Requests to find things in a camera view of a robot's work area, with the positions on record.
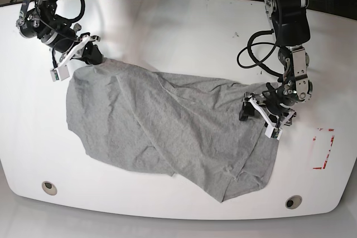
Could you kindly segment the table grommet hole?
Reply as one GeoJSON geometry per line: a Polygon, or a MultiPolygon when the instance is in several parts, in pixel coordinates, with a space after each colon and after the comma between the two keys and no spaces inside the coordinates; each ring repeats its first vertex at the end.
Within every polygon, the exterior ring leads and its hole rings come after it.
{"type": "Polygon", "coordinates": [[[289,210],[294,210],[302,203],[302,197],[300,195],[291,196],[285,203],[285,207],[289,210]]]}
{"type": "Polygon", "coordinates": [[[57,188],[56,186],[49,182],[49,181],[44,181],[42,182],[42,189],[45,193],[47,193],[50,196],[55,196],[57,194],[57,188]]]}

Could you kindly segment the red tape rectangle marking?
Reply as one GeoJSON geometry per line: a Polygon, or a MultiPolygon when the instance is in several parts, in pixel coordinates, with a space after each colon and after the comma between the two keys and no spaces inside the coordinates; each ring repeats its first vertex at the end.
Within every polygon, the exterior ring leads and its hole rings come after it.
{"type": "Polygon", "coordinates": [[[326,168],[335,138],[335,129],[318,128],[313,136],[310,166],[313,170],[326,168]]]}

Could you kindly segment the grey t-shirt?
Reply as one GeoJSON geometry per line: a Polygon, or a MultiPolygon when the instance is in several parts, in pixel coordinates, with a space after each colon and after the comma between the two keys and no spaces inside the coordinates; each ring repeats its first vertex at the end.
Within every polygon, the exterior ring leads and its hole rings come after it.
{"type": "Polygon", "coordinates": [[[178,174],[218,202],[269,182],[278,141],[242,98],[263,84],[164,72],[106,59],[74,71],[67,125],[88,156],[126,171],[178,174]]]}

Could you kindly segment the left table grommet hole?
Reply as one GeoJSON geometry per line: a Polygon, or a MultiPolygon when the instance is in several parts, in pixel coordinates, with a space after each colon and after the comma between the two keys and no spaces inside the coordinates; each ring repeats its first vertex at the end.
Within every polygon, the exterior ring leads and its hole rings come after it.
{"type": "Polygon", "coordinates": [[[57,188],[56,186],[49,182],[49,181],[44,181],[42,182],[42,189],[45,193],[47,193],[50,196],[55,196],[57,194],[57,188]]]}

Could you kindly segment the right table grommet hole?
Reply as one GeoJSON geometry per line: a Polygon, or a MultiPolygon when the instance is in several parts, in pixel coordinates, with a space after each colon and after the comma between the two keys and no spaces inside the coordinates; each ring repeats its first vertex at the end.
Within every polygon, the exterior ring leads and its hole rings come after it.
{"type": "Polygon", "coordinates": [[[300,195],[291,196],[285,203],[285,207],[289,210],[294,210],[302,203],[302,197],[300,195]]]}

